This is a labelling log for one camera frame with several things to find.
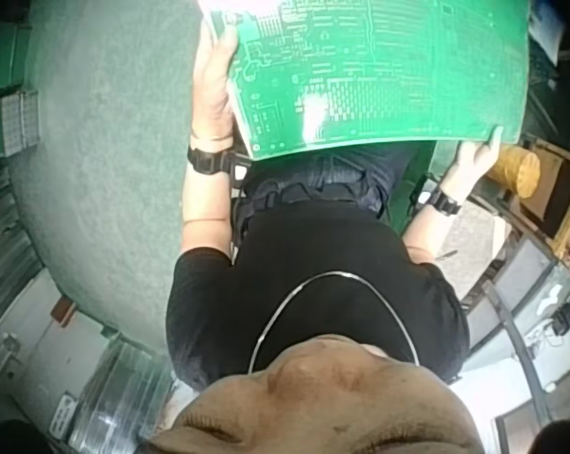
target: black wristwatch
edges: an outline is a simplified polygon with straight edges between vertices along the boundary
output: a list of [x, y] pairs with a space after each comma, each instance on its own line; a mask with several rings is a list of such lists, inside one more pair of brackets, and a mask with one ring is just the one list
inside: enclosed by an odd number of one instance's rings
[[461, 205], [458, 204], [456, 200], [451, 199], [444, 194], [439, 186], [434, 189], [434, 192], [432, 192], [427, 203], [432, 205], [445, 216], [456, 215], [461, 209]]
[[234, 156], [233, 148], [224, 149], [219, 153], [209, 153], [188, 147], [188, 161], [196, 172], [203, 175], [215, 175], [219, 172], [226, 172], [231, 175]]

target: green circuit board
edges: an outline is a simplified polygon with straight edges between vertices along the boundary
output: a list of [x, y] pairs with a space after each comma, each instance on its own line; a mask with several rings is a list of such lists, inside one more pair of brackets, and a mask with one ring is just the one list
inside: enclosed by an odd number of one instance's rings
[[204, 0], [236, 25], [235, 111], [254, 159], [354, 143], [517, 141], [527, 0]]

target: man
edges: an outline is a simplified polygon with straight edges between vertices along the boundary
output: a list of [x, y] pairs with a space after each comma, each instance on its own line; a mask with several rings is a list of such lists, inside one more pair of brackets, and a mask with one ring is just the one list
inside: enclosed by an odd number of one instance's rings
[[200, 35], [166, 329], [179, 377], [210, 388], [156, 444], [301, 452], [316, 436], [307, 452], [479, 449], [467, 410], [436, 377], [460, 369], [468, 328], [434, 261], [454, 214], [496, 161], [502, 129], [489, 146], [460, 146], [403, 238], [379, 216], [405, 150], [270, 160], [251, 169], [232, 220], [230, 175], [220, 166], [233, 145], [226, 83], [237, 34], [227, 28], [213, 43], [203, 24]]

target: yellow container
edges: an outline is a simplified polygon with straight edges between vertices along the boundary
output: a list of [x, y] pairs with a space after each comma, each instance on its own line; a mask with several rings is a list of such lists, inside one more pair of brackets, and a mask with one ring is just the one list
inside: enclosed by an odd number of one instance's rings
[[520, 198], [527, 199], [539, 185], [541, 161], [528, 149], [503, 145], [499, 159], [487, 175]]

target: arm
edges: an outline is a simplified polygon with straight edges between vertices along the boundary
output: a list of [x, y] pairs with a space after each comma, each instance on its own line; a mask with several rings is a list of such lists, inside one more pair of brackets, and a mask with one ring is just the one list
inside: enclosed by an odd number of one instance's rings
[[[217, 43], [203, 22], [194, 69], [190, 146], [220, 152], [233, 144], [233, 111], [226, 86], [228, 68], [238, 46], [234, 27]], [[202, 175], [188, 163], [181, 195], [181, 253], [213, 248], [231, 256], [230, 175]]]
[[[442, 192], [462, 204], [477, 181], [496, 162], [502, 134], [502, 127], [495, 128], [489, 145], [462, 142], [457, 159], [440, 182]], [[403, 235], [410, 259], [417, 264], [434, 263], [453, 221], [454, 217], [445, 216], [433, 206], [426, 205], [410, 222]]]

